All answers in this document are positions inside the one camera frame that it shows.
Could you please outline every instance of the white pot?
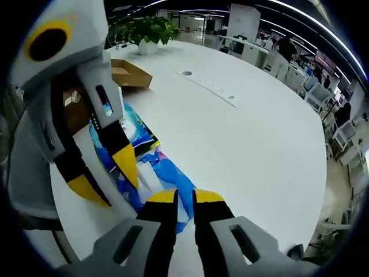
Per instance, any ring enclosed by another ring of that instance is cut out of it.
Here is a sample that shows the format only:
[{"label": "white pot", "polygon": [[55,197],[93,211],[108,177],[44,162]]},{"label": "white pot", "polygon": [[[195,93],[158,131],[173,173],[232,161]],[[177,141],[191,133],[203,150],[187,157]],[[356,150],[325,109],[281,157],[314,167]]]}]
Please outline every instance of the white pot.
[{"label": "white pot", "polygon": [[157,49],[158,46],[156,43],[146,42],[144,39],[142,39],[138,45],[138,53],[141,55],[152,55],[157,51]]}]

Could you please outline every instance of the floor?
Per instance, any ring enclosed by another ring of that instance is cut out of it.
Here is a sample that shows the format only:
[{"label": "floor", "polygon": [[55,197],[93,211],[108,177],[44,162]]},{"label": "floor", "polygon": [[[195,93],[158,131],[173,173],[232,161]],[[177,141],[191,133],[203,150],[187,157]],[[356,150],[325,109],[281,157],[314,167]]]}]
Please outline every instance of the floor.
[{"label": "floor", "polygon": [[[182,32],[177,39],[209,48],[217,47],[216,35],[208,35],[200,31],[190,33]],[[343,212],[349,208],[350,200],[351,189],[348,181],[347,168],[343,167],[340,162],[336,162],[333,158],[328,159],[325,195],[319,221],[323,222],[329,218],[334,223],[340,224]]]}]

